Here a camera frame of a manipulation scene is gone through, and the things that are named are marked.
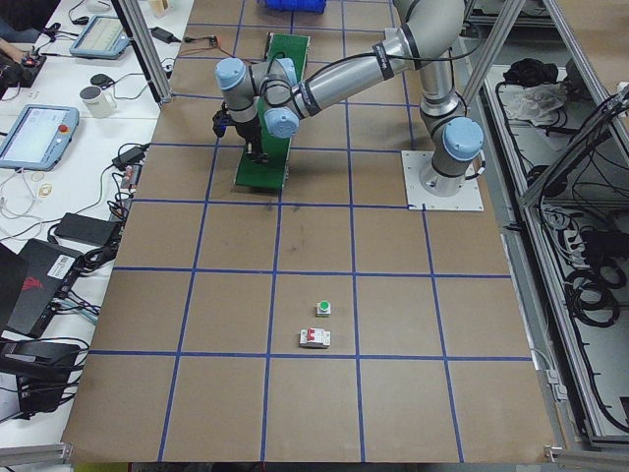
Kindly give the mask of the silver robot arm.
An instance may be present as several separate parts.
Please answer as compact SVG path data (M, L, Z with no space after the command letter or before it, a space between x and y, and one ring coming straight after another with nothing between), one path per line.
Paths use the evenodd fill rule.
M283 50L251 65L235 57L219 61L215 78L223 102L212 118L213 132L223 137L232 127L245 142L245 157L265 165L272 156L267 135L287 140L302 120L406 71L421 76L420 114L434 150L420 171L430 194L458 194L466 173L479 156L484 133L466 117L453 84L448 51L465 18L463 1L397 1L401 24L370 50L332 62L302 79L295 59Z

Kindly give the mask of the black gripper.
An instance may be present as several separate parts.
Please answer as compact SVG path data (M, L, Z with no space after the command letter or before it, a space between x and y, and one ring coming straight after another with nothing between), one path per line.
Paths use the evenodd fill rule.
M261 124L257 116L241 123L235 121L227 109L221 108L212 117L212 131L217 138L223 138L228 127L234 127L237 134L245 140L246 152L251 162L257 162L257 153L261 153L261 164L268 162L268 155L262 149Z

